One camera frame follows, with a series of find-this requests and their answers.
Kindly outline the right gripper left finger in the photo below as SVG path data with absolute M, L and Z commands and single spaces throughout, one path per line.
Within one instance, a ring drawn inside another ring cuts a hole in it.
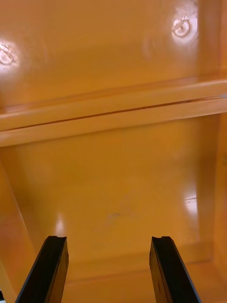
M 16 299 L 17 303 L 60 303 L 69 266 L 66 237 L 49 236 Z

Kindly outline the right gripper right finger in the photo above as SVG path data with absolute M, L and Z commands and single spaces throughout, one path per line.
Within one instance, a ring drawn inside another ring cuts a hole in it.
M 149 267 L 157 303 L 201 302 L 171 237 L 152 237 Z

